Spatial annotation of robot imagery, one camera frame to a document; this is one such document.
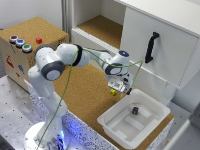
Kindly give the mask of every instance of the robotic arm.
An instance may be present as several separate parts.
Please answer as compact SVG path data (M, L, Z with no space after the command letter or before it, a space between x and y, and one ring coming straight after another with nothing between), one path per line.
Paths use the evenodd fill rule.
M65 70L65 65L71 65L73 56L77 50L79 51L75 56L73 66L83 67L90 59L93 59L105 72L105 80L108 81L108 86L111 89L114 89L121 94L130 94L131 92L133 75L127 70L127 67L115 67L129 65L130 58L127 52L119 51L118 54L112 57L106 50L98 51L89 48L84 48L83 50L81 46L73 44L61 44L56 51L50 48L49 45L39 46L35 52L36 65L29 70L28 76L33 88L39 97L41 97L43 104L49 111L44 126L40 129L37 137L34 139L36 143L42 139L42 147L46 147L48 145L47 143L51 141L55 142L55 136L59 135L63 130L61 117L65 115L67 111L67 105L64 102L62 102L55 119L48 127L61 99L55 92L52 81L61 76Z

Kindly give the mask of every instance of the black cabinet handle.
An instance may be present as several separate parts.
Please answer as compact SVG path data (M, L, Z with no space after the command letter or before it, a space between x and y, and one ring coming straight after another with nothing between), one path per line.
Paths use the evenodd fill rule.
M160 35L156 32L153 32L153 36L151 37L150 41L149 41L149 45L147 48L147 54L145 57L145 63L148 64L150 61L153 60L153 57L151 56L152 50L153 50L153 45L154 45L154 40L156 38L158 38Z

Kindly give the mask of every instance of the cable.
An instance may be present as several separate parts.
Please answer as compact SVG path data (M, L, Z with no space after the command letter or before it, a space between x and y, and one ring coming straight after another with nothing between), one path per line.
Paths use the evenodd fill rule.
M75 54L73 55L72 63L71 63L70 70L69 70L69 77L68 77L68 81L67 81L67 84L66 84L66 86L65 86L63 95L62 95L61 100L60 100L60 102L59 102L59 104L58 104L58 107L57 107L57 109L56 109L56 112L55 112L55 114L53 115L53 118L52 118L51 121L49 122L47 128L45 129L45 131L44 131L44 133L43 133L43 135L42 135L42 138L40 139L40 142L39 142L39 144L38 144L37 150L38 150L38 148L39 148L39 146L40 146L40 144L41 144L41 142L42 142L42 139L43 139L43 137L44 137L44 135L45 135L47 129L49 128L49 126L50 126L51 123L53 122L53 120L54 120L54 118L55 118L55 116L56 116L56 114L57 114L57 112L58 112L58 109L60 108L60 104L61 104L61 102L62 102L62 100L63 100L63 97L64 97L64 95L65 95L65 93L66 93L66 90L67 90L67 88L68 88L68 85L69 85L69 80L70 80L71 71L72 71L72 64L73 64L73 62L74 62L75 56L76 56L76 54L78 53L78 51L79 51L79 50L77 50L77 51L75 52Z
M108 64L108 65L110 65L110 66L113 66L113 67L117 67L117 68L130 67L130 66L133 66L133 65L136 65L136 64L140 63L140 67L139 67L138 70L137 70L137 73L136 73L136 75L135 75L135 77L134 77L133 84L132 84L132 86L131 86L131 87L133 87L133 85L134 85L134 83L135 83L135 81L136 81L137 75L138 75L138 73L139 73L139 71L140 71L140 68L141 68L141 66L142 66L142 64L143 64L143 61L138 61L138 62L133 63L133 64L128 65L128 66L115 66L115 65L111 65L111 64L107 63L106 61L102 60L101 58L99 58L97 55L95 55L95 54L92 53L91 51L86 50L86 49L83 49L83 50L85 50L85 51L91 53L92 55L94 55L95 57L97 57L98 59L100 59L101 61L103 61L104 63L106 63L106 64ZM55 112L55 114L53 115L51 121L49 122L47 128L45 129L45 131L44 131L44 133L43 133L43 135L42 135L42 138L40 139L40 142L39 142L38 147L37 147L36 150L38 150L38 148L39 148L39 146L40 146L40 144L41 144L41 142L42 142L42 139L43 139L43 137L44 137L46 131L48 130L48 128L49 128L49 126L51 125L51 123L53 122L53 120L54 120L54 118L55 118L55 116L56 116L56 114L57 114L57 112L58 112L58 109L60 108L60 104L61 104L61 102L62 102L62 100L63 100L63 97L64 97L64 95L65 95L65 93L66 93L66 90L67 90L67 88L68 88L68 85L69 85L69 81L70 81L70 77L71 77L71 71L72 71L72 67L73 67L73 62L74 62L75 56L76 56L76 54L78 53L78 51L79 51L79 50L77 50L77 51L75 52L75 54L73 55L72 63L71 63L70 70L69 70L68 81L67 81L67 84L66 84L66 86L65 86L65 89L64 89L63 95L62 95L62 97L61 97L61 100L60 100L60 102L59 102L59 104L58 104L58 107L57 107L57 109L56 109L56 112Z

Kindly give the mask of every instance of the brown box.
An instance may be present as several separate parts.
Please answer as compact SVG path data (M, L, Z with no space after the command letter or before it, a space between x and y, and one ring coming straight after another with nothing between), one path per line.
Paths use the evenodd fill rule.
M23 53L22 49L10 44L9 38L17 35L32 46L33 52ZM28 79L28 70L35 65L35 50L41 44L36 38L41 37L41 44L49 44L54 50L61 43L69 43L69 35L40 17L35 17L0 31L0 50L6 73L25 90L28 90L24 79Z

